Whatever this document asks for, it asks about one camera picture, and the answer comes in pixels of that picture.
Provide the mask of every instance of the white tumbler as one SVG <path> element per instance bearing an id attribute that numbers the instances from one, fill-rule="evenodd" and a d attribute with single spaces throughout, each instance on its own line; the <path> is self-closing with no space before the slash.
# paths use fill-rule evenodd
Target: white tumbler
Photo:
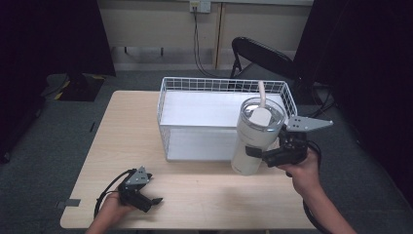
<path id="1" fill-rule="evenodd" d="M 245 100 L 241 106 L 237 124 L 237 148 L 231 160 L 231 166 L 235 172 L 243 176 L 256 174 L 261 164 L 261 158 L 246 155 L 245 147 L 259 148 L 266 151 L 276 141 L 282 125 L 285 121 L 285 111 L 276 102 L 266 99 L 265 108 L 271 113 L 271 119 L 267 126 L 257 125 L 251 122 L 254 109 L 259 108 L 260 98 L 253 97 Z"/>

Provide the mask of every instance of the wire basket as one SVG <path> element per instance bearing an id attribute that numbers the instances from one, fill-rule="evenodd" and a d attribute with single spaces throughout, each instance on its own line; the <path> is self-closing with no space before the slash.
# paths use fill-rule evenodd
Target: wire basket
<path id="1" fill-rule="evenodd" d="M 266 98 L 288 118 L 297 108 L 283 81 L 264 81 Z M 168 161 L 230 161 L 242 103 L 259 97 L 258 80 L 165 77 L 158 124 Z"/>

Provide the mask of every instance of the wooden table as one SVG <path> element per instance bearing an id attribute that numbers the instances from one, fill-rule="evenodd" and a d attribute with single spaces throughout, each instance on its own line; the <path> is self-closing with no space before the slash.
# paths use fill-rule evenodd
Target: wooden table
<path id="1" fill-rule="evenodd" d="M 147 214 L 129 214 L 116 228 L 314 228 L 291 179 L 279 169 L 263 163 L 257 175 L 241 176 L 230 162 L 167 162 L 157 122 L 158 97 L 159 92 L 113 94 L 70 196 L 81 203 L 65 208 L 63 228 L 88 228 L 100 193 L 120 173 L 140 166 L 153 174 L 141 193 L 164 200 Z"/>

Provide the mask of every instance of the human hand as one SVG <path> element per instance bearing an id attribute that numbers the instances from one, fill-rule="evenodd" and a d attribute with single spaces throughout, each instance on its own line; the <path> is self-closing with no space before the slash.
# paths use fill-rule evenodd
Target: human hand
<path id="1" fill-rule="evenodd" d="M 307 149 L 307 158 L 303 162 L 296 165 L 280 165 L 278 168 L 292 175 L 294 189 L 303 197 L 321 189 L 319 155 L 311 148 Z"/>
<path id="2" fill-rule="evenodd" d="M 104 233 L 111 226 L 118 223 L 126 214 L 134 210 L 136 210 L 136 207 L 121 203 L 119 192 L 112 192 L 107 195 L 99 213 L 97 213 L 96 218 L 86 233 Z"/>

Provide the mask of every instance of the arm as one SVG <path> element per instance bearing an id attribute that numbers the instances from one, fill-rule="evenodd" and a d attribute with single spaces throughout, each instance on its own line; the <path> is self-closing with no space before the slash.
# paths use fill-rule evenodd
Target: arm
<path id="1" fill-rule="evenodd" d="M 298 165 L 282 165 L 279 168 L 292 174 L 295 190 L 303 197 L 319 224 L 331 233 L 356 233 L 322 189 L 315 151 L 309 149 L 307 159 Z"/>
<path id="2" fill-rule="evenodd" d="M 97 213 L 96 218 L 91 223 L 91 226 L 88 228 L 86 233 L 105 233 L 110 227 L 121 220 L 122 217 L 124 217 L 127 213 L 134 210 L 136 210 L 136 208 L 133 206 L 124 206 L 121 204 L 118 192 L 112 192 L 106 197 L 99 213 Z"/>

